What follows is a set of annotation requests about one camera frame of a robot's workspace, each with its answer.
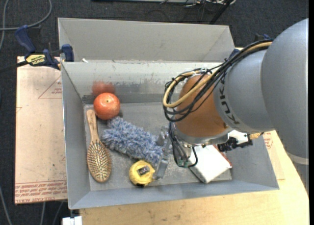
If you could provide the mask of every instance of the gray carpet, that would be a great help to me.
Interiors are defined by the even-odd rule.
[[[5,0],[0,0],[3,8]],[[208,24],[218,6],[208,4],[206,8],[185,9],[172,3],[91,1],[91,0],[52,0],[53,10],[50,17],[42,23],[43,42],[50,42],[52,49],[58,48],[57,18],[116,19],[127,21],[181,22]],[[22,26],[40,20],[48,11],[46,0],[12,0],[7,8],[6,26]],[[309,17],[309,0],[237,0],[218,19],[217,25],[229,25],[238,47],[254,41],[255,34],[278,36],[284,29]],[[24,55],[8,31],[0,51],[0,69],[15,63],[15,57]],[[15,161],[15,106],[16,71],[0,74],[0,185],[13,224],[37,225],[40,222],[42,204],[14,204],[14,161]],[[48,202],[44,224],[52,224],[58,202]],[[70,211],[63,205],[59,218],[69,216]],[[0,224],[7,224],[2,205],[0,205]]]

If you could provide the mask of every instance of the gray bin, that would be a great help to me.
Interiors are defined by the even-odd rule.
[[[221,25],[83,19],[58,23],[60,46],[70,44],[75,52],[75,61],[61,67],[70,209],[278,189],[262,137],[252,147],[227,153],[232,179],[224,174],[204,184],[169,159],[163,179],[139,188],[128,175],[135,160],[110,151],[109,180],[94,181],[86,162],[90,134],[85,117],[86,109],[93,107],[94,81],[113,83],[123,118],[158,135],[167,126],[161,104],[164,84],[183,71],[220,64],[234,45],[229,28]],[[98,122],[100,135],[103,126]]]

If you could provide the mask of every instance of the yellow cable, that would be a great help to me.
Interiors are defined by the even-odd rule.
[[[195,74],[194,72],[190,72],[190,73],[186,73],[186,74],[182,74],[182,76],[191,76]],[[170,86],[167,88],[165,94],[164,94],[164,97],[163,97],[163,105],[165,107],[176,107],[178,106],[179,104],[181,104],[183,101],[185,101],[192,93],[194,93],[196,90],[198,90],[202,85],[204,85],[206,82],[208,82],[212,75],[210,75],[209,77],[205,78],[203,81],[201,81],[199,84],[197,84],[194,88],[192,88],[187,94],[185,94],[183,97],[181,97],[180,99],[178,99],[176,102],[174,103],[171,103],[171,104],[168,104],[167,103],[167,98],[168,98],[168,95],[170,93],[170,90],[177,84],[177,80],[179,80],[180,78],[182,78],[182,76],[176,78],[171,84]]]
[[[265,42],[265,43],[261,43],[261,44],[258,44],[258,45],[255,45],[255,46],[252,46],[250,47],[248,50],[244,51],[243,53],[246,53],[248,51],[251,51],[251,50],[254,50],[254,49],[257,49],[257,48],[260,48],[260,47],[267,47],[267,46],[270,46],[272,42]],[[178,99],[176,102],[173,102],[171,104],[168,104],[167,103],[167,98],[169,96],[169,93],[171,91],[171,89],[178,84],[178,81],[182,78],[182,77],[187,77],[187,76],[191,76],[193,74],[199,74],[200,71],[193,71],[193,72],[187,72],[187,73],[184,73],[182,74],[181,76],[175,78],[173,80],[173,82],[169,85],[169,87],[167,88],[164,96],[163,96],[163,105],[164,107],[169,107],[169,108],[173,108],[173,107],[176,107],[178,106],[179,104],[181,104],[183,101],[185,101],[192,93],[194,93],[196,90],[198,90],[201,86],[203,86],[204,84],[206,84],[212,77],[213,74],[209,75],[207,78],[205,78],[203,81],[201,81],[200,83],[198,83],[192,90],[190,90],[187,94],[185,94],[183,97],[181,97],[180,99]]]

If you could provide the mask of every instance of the white object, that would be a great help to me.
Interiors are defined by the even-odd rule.
[[[75,216],[74,218],[65,217],[62,219],[62,225],[82,225],[82,216]]]
[[[201,182],[209,183],[216,177],[220,176],[226,170],[232,168],[230,162],[214,146],[195,147],[198,162],[191,171]],[[189,158],[190,163],[195,162],[195,156]]]

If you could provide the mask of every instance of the wooden handle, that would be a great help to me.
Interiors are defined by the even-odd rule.
[[[87,115],[87,122],[89,125],[89,130],[90,130],[91,142],[95,142],[96,140],[99,141],[97,119],[96,119],[95,111],[92,109],[89,109],[87,110],[86,115]]]

